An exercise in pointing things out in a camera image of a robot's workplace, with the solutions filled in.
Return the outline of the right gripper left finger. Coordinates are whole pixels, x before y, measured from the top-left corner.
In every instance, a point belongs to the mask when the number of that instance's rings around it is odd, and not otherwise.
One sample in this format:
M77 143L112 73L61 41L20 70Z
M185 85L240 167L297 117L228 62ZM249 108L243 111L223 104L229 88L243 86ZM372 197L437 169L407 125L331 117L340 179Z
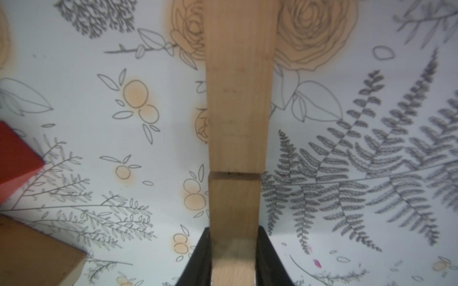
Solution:
M212 247L209 227L205 228L176 286L211 286Z

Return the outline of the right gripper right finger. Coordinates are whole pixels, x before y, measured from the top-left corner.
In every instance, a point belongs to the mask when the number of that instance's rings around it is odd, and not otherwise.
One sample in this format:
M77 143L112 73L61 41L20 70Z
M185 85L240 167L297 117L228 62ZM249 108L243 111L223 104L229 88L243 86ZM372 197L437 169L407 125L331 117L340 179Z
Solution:
M255 272L257 286L294 286L262 226L258 228Z

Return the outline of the wooden block bottom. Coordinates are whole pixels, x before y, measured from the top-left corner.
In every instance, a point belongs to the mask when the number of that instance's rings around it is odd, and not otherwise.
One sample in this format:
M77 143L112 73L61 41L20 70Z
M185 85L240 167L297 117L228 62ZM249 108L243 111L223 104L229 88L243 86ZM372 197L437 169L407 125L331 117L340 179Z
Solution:
M261 175L211 172L208 178L212 283L252 286Z

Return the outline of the wooden block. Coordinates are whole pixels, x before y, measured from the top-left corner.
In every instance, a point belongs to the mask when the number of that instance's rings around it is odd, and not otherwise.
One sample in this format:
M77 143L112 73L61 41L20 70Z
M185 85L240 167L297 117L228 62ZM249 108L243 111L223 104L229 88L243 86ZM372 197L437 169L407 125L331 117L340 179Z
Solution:
M208 178L212 283L252 286L261 175L211 172Z
M205 1L209 165L265 169L278 1Z
M2 286L72 286L87 254L1 216Z

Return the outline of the red block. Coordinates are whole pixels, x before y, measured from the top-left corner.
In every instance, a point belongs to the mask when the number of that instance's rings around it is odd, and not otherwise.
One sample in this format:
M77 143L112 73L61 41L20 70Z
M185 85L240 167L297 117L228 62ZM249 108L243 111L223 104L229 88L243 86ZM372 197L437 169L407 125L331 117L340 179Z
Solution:
M1 204L43 167L43 160L1 121Z

